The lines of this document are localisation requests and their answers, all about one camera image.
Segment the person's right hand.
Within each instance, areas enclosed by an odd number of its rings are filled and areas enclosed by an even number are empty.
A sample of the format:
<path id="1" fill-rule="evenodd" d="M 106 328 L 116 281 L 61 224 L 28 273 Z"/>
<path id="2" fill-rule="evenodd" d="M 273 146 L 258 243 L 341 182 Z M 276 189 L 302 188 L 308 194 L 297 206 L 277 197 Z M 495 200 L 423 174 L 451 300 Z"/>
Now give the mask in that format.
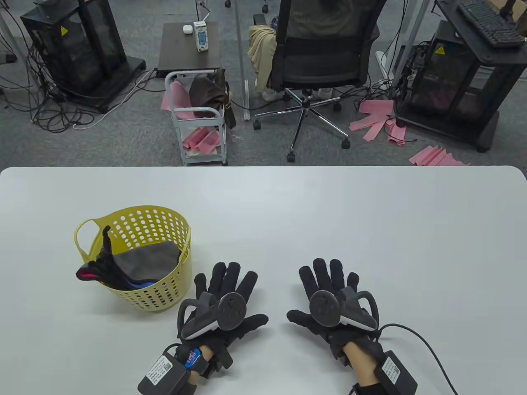
<path id="1" fill-rule="evenodd" d="M 320 336 L 335 359 L 345 365 L 351 364 L 344 355 L 348 343 L 383 362 L 385 353 L 376 341 L 377 305 L 368 291 L 358 291 L 359 276 L 351 272 L 345 278 L 341 261 L 332 259 L 327 264 L 323 258 L 316 258 L 312 267 L 301 267 L 299 275 L 309 299 L 309 313 L 290 310 L 288 320 Z"/>

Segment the person's left hand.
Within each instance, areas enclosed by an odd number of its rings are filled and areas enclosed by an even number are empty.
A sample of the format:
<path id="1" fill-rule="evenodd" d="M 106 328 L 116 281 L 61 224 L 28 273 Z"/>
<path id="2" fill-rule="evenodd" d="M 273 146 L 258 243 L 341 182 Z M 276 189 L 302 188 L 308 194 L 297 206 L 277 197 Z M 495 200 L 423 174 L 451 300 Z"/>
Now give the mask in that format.
<path id="1" fill-rule="evenodd" d="M 232 365 L 228 348 L 233 341 L 268 323 L 265 314 L 246 315 L 258 275 L 248 271 L 239 279 L 239 274 L 237 262 L 216 263 L 210 279 L 197 274 L 196 296 L 183 300 L 177 313 L 177 336 L 182 343 L 207 346 L 224 367 Z"/>

